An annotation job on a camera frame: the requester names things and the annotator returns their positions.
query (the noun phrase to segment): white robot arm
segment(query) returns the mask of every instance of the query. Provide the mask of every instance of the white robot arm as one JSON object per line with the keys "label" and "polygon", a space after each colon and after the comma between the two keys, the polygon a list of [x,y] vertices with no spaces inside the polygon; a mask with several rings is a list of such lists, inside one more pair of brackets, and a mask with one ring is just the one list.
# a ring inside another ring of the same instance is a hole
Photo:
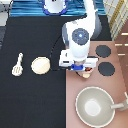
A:
{"label": "white robot arm", "polygon": [[67,50],[62,50],[59,60],[59,66],[69,67],[74,71],[83,71],[86,67],[96,67],[98,58],[88,58],[90,48],[90,38],[95,30],[95,10],[93,0],[84,0],[84,6],[87,11],[87,17],[67,22],[65,24],[68,35]]}

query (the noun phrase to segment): black mat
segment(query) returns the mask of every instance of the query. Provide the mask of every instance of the black mat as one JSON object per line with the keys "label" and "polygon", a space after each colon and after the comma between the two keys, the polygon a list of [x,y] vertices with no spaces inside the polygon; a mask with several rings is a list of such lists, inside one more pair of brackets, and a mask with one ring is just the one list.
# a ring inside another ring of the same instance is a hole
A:
{"label": "black mat", "polygon": [[[0,52],[0,128],[66,128],[66,71],[36,75],[32,61],[49,58],[61,33],[60,25],[44,18],[11,18]],[[62,38],[53,51],[52,67],[58,69]],[[22,52],[23,74],[11,74]]]}
{"label": "black mat", "polygon": [[111,49],[106,45],[99,45],[96,47],[96,54],[102,58],[111,55]]}
{"label": "black mat", "polygon": [[103,76],[112,76],[115,72],[115,68],[110,62],[100,63],[98,66],[98,70]]}

